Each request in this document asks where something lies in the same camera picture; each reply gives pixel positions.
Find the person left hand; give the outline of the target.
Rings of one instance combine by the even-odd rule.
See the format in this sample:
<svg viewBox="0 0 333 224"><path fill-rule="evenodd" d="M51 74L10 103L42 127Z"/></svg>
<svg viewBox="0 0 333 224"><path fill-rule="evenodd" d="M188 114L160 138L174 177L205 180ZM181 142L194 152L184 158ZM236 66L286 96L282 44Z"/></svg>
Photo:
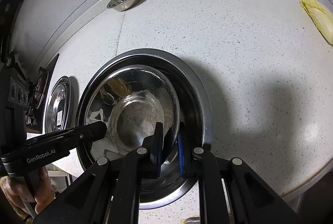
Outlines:
<svg viewBox="0 0 333 224"><path fill-rule="evenodd" d="M40 182L34 195L36 206L34 210L37 214L41 213L54 199L55 188L51 184L51 179L48 175L46 167L39 170ZM17 178L10 178L8 176L1 177L1 217L8 213L8 209L14 210L14 213L9 213L6 217L9 220L10 215L14 217L13 223L32 223L33 219L23 204L21 198L30 195L30 192L25 184L20 182Z"/></svg>

